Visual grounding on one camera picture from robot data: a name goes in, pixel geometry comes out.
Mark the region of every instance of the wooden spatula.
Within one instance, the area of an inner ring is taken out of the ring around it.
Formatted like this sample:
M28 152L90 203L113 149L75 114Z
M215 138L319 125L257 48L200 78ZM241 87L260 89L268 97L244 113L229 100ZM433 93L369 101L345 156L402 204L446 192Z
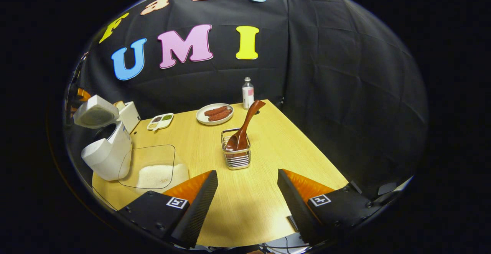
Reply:
M235 150L240 150L240 149L246 149L247 148L247 126L249 126L249 122L256 114L256 112L263 106L265 106L265 102L261 102L260 100L256 100L250 107L249 111L247 111L247 116L245 116L245 121L242 127L237 130L235 134L228 139L227 145L225 147L226 151L235 151Z

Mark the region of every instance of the letter m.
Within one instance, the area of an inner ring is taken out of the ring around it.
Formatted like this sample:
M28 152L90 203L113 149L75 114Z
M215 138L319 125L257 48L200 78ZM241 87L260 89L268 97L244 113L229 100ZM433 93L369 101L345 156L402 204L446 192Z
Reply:
M172 58L172 53L181 63L186 62L189 50L193 48L193 54L189 58L191 61L203 61L213 58L208 46L208 32L212 25L197 25L189 32L184 41L175 30L164 32L157 38L162 42L162 63L160 68L170 68L176 65L176 60Z

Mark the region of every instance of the wooden table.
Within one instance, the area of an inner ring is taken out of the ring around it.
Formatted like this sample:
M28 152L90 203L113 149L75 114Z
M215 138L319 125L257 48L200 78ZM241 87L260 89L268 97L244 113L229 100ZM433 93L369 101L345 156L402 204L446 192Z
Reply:
M156 132L146 129L150 119L133 130L133 148L171 144L189 168L189 177L216 170L219 185L197 244L238 247L260 244L294 233L291 215L277 186L278 169L304 175L333 189L348 182L310 140L270 101L252 118L247 129L251 141L248 168L229 170L221 149L221 131L242 126L247 111L232 105L232 118L217 126L196 119L197 111L174 115L172 123ZM93 175L92 185L116 209L139 195L118 181Z

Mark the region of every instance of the water bottle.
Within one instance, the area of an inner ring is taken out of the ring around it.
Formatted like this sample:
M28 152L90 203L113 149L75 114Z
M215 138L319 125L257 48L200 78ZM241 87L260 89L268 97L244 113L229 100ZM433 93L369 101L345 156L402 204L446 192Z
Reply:
M254 86L250 82L250 77L246 77L244 79L245 83L242 86L242 104L245 110L248 110L249 107L254 102Z

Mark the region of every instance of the metal wire basket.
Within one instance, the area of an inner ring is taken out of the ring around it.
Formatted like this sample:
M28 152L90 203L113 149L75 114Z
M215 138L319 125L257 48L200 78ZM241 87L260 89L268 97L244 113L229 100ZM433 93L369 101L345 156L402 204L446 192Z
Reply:
M225 156L225 160L227 162L227 167L230 170L238 170L240 168L247 168L250 165L250 141L249 137L247 137L247 148L239 149L235 151L226 151L225 146L228 143L228 139L232 137L233 133L236 132L240 128L227 129L221 132L221 149L223 150L223 156Z

